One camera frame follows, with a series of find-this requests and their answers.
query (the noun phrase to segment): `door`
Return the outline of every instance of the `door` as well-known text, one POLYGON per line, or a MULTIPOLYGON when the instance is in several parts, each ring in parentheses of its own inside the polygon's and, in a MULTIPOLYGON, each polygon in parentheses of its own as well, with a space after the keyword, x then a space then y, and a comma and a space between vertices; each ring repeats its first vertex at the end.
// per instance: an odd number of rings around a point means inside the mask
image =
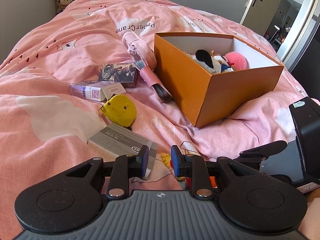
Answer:
POLYGON ((240 24, 264 36, 281 0, 250 0, 240 24))

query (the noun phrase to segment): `gray box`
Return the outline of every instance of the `gray box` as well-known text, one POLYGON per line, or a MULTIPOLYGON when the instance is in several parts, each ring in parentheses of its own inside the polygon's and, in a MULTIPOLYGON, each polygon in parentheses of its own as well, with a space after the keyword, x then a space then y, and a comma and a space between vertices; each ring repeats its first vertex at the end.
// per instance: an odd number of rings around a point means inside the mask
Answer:
POLYGON ((141 147, 147 145, 149 147, 149 161, 145 179, 148 178, 153 168, 158 147, 156 143, 115 123, 90 137, 87 144, 101 154, 104 161, 112 161, 114 158, 126 154, 137 155, 141 147))

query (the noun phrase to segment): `pink duvet cover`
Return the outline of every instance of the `pink duvet cover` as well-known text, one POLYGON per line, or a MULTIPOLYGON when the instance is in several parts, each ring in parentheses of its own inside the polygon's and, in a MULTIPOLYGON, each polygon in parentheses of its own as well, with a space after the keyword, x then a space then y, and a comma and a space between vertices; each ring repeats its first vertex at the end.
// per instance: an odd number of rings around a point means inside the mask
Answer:
MULTIPOLYGON (((136 32, 151 48, 157 32, 236 34, 279 60, 271 45, 246 27, 167 0, 74 1, 25 35, 0 65, 0 239, 21 231, 13 205, 22 190, 97 155, 86 140, 109 121, 98 111, 99 103, 70 96, 69 83, 97 80, 100 65, 130 59, 121 42, 126 31, 136 32)), ((159 153, 189 141, 215 160, 293 140, 288 106, 306 93, 284 69, 273 92, 200 129, 174 102, 161 104, 141 78, 127 95, 138 112, 133 131, 158 143, 159 153)), ((172 175, 131 187, 180 188, 172 175)))

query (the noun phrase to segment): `pink pompom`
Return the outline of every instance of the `pink pompom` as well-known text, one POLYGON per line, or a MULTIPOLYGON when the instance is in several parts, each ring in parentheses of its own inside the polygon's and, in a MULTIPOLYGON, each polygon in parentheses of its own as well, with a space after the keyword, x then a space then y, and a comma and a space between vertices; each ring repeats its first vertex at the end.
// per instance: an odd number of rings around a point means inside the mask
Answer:
POLYGON ((247 69, 247 59, 239 52, 233 51, 227 53, 225 58, 228 60, 229 64, 234 64, 236 70, 244 70, 247 69))

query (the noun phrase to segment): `gray ribbed surface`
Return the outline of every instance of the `gray ribbed surface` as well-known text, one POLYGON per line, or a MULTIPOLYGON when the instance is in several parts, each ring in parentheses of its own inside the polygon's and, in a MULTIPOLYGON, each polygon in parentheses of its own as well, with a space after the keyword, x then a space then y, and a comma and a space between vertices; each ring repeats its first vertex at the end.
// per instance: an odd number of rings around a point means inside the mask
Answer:
POLYGON ((226 222, 215 205, 187 191, 136 190, 126 200, 112 201, 92 224, 64 235, 24 231, 17 240, 218 239, 303 240, 294 231, 281 236, 255 236, 226 222))
POLYGON ((282 152, 272 155, 261 162, 260 171, 267 175, 286 175, 292 182, 303 179, 300 154, 296 141, 289 142, 282 152))

